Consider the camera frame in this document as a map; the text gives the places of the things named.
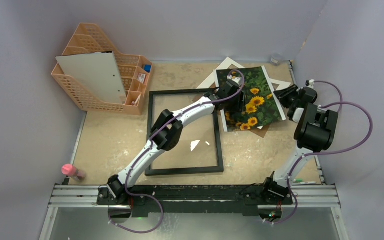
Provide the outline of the white pen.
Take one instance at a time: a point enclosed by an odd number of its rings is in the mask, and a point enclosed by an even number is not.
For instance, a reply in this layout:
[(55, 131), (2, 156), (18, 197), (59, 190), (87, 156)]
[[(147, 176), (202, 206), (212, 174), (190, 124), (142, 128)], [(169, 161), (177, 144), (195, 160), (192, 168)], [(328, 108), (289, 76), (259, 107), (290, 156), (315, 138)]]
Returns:
[(296, 182), (294, 183), (294, 185), (316, 185), (317, 182), (315, 181), (304, 181), (304, 182)]

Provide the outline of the black picture frame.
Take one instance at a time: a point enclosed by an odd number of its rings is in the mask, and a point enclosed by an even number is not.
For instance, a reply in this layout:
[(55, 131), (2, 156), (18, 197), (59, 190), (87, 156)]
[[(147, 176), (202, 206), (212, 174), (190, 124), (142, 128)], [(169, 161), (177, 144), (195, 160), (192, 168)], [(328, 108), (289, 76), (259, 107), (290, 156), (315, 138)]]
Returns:
[[(161, 90), (149, 92), (149, 105), (148, 105), (148, 123), (147, 123), (147, 135), (150, 137), (154, 128), (154, 97), (164, 96), (183, 96), (192, 94), (204, 94), (211, 89), (184, 89), (184, 90)], [(216, 111), (212, 113), (212, 120), (214, 123), (213, 132), (215, 139), (215, 166), (203, 166), (203, 167), (185, 167), (185, 168), (166, 168), (166, 169), (154, 169), (151, 165), (145, 170), (144, 174), (147, 177), (150, 176), (169, 176), (169, 175), (189, 175), (189, 174), (207, 174), (207, 173), (222, 173), (224, 171), (224, 162), (222, 156), (222, 145), (220, 137), (220, 128), (218, 114)]]

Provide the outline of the blue small box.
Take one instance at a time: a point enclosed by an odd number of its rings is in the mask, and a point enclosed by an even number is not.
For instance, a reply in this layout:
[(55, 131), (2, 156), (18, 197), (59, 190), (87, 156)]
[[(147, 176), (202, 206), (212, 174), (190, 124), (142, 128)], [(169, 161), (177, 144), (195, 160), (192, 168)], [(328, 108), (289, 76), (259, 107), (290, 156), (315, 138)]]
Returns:
[(143, 65), (143, 69), (147, 72), (150, 73), (152, 70), (152, 65), (151, 64), (145, 64)]

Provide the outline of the brown backing board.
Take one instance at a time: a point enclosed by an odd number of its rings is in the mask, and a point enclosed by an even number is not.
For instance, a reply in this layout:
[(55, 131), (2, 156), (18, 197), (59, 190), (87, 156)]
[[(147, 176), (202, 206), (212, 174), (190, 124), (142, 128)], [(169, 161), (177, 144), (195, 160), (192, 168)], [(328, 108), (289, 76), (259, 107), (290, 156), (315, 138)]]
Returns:
[[(197, 87), (197, 89), (214, 88), (216, 86), (216, 84), (215, 84), (216, 77), (215, 77), (214, 73), (215, 73), (215, 71), (213, 70), (212, 73)], [(275, 91), (286, 89), (293, 84), (293, 82), (291, 82), (289, 78), (278, 80), (278, 79), (274, 79), (274, 78), (269, 77), (268, 73), (266, 74), (266, 76), (267, 76), (268, 80), (271, 82)], [(258, 135), (259, 137), (263, 138), (267, 134), (268, 130), (269, 130), (269, 125), (253, 128), (250, 131), (252, 133)]]

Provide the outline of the clear glass pane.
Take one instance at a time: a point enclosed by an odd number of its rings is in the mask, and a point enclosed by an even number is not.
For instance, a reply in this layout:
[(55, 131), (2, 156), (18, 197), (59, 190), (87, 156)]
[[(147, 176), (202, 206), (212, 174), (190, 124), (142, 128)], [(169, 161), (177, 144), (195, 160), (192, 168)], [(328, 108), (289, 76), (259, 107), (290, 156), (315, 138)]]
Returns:
[[(152, 123), (160, 113), (181, 110), (195, 103), (203, 96), (197, 94), (157, 94), (153, 95)], [(182, 130), (179, 143), (162, 154), (151, 165), (153, 170), (216, 167), (218, 165), (216, 131), (218, 121), (214, 115), (206, 115), (190, 123)]]

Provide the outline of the sunflower photo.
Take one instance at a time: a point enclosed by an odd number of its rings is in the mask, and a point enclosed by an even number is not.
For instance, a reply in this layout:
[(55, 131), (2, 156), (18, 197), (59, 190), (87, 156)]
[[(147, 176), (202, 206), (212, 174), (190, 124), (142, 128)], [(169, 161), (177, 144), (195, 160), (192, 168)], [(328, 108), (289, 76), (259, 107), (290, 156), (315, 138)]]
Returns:
[(275, 88), (264, 66), (219, 69), (213, 73), (217, 87), (222, 87), (229, 79), (241, 80), (241, 74), (245, 77), (239, 107), (226, 107), (220, 111), (225, 132), (248, 131), (286, 120), (284, 109), (274, 96)]

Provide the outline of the green marker pen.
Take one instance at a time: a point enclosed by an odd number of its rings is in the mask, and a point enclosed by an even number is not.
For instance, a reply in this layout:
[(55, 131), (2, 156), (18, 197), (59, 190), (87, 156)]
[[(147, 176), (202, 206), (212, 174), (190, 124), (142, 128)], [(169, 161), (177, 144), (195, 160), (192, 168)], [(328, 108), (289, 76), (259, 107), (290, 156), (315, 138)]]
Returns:
[(294, 179), (294, 180), (293, 180), (293, 183), (294, 183), (294, 184), (302, 183), (302, 182), (304, 182), (304, 181), (303, 181), (302, 179), (300, 179), (300, 178), (299, 178), (299, 179)]

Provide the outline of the red white small box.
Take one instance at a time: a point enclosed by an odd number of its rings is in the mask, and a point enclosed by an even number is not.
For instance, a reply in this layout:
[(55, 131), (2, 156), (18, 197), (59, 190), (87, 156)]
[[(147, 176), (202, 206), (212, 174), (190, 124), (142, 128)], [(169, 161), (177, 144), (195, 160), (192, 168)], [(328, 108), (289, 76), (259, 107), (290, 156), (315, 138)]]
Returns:
[(146, 78), (147, 75), (145, 73), (139, 73), (137, 76), (137, 80), (142, 84), (145, 84)]

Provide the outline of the white folder board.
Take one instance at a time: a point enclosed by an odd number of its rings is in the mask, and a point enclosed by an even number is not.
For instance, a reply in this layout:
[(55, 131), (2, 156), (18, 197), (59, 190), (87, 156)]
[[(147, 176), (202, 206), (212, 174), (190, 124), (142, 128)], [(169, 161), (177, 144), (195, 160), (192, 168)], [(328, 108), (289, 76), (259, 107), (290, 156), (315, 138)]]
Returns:
[(127, 98), (113, 51), (56, 56), (66, 75), (75, 78), (103, 102), (123, 104)]

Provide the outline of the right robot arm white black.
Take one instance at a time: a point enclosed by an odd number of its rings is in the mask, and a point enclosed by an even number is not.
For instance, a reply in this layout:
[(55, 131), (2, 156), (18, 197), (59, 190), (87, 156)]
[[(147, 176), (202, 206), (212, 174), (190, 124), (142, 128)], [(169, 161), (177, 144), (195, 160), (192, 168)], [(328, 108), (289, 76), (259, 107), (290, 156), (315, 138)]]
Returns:
[(273, 93), (280, 104), (288, 109), (290, 121), (297, 123), (293, 139), (296, 147), (290, 158), (270, 177), (266, 178), (260, 196), (268, 204), (277, 204), (288, 198), (289, 187), (310, 159), (310, 154), (330, 148), (334, 141), (339, 114), (315, 105), (316, 90), (296, 85)]

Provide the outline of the pink bottle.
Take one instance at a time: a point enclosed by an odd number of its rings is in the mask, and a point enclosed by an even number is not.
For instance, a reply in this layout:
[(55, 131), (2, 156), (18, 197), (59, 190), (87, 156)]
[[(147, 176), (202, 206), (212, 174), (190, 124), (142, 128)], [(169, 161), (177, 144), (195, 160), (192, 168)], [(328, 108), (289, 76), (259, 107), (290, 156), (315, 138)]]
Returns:
[(78, 182), (83, 181), (86, 178), (86, 173), (72, 164), (63, 165), (61, 167), (61, 172)]

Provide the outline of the white mat board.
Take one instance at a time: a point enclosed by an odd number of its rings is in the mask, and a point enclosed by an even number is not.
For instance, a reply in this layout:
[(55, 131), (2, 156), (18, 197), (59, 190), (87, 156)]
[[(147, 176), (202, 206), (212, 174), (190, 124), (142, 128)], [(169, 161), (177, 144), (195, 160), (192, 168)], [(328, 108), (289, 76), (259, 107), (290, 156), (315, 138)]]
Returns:
[(235, 62), (231, 58), (226, 58), (222, 63), (216, 67), (215, 70), (227, 70), (227, 69), (243, 69), (243, 68), (248, 68), (240, 65), (239, 63)]

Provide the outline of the orange plastic file organizer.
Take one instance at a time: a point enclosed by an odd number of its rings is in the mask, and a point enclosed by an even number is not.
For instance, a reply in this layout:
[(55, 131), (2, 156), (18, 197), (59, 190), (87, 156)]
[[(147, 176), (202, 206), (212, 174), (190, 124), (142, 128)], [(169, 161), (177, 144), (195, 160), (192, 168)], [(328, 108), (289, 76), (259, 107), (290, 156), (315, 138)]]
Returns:
[[(121, 53), (100, 26), (94, 23), (80, 23), (62, 55), (108, 51), (114, 52), (126, 93), (126, 103), (101, 101), (74, 77), (66, 75), (59, 64), (54, 67), (51, 75), (71, 100), (83, 111), (102, 111), (140, 116), (144, 110), (145, 97), (154, 71), (153, 63), (145, 56)], [(143, 65), (152, 65), (151, 72), (146, 72)], [(145, 84), (137, 80), (138, 74), (147, 75)]]

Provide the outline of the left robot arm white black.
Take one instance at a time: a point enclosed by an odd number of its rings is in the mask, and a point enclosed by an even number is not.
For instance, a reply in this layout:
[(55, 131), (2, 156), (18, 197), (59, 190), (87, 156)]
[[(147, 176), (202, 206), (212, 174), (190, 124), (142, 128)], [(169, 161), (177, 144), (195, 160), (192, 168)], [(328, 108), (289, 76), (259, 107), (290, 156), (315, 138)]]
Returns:
[(202, 117), (233, 105), (238, 101), (244, 85), (242, 77), (230, 79), (217, 91), (207, 92), (189, 106), (176, 111), (165, 109), (161, 112), (144, 148), (126, 168), (108, 179), (106, 186), (110, 199), (118, 205), (126, 203), (129, 199), (128, 190), (136, 184), (154, 160), (176, 147), (183, 129)]

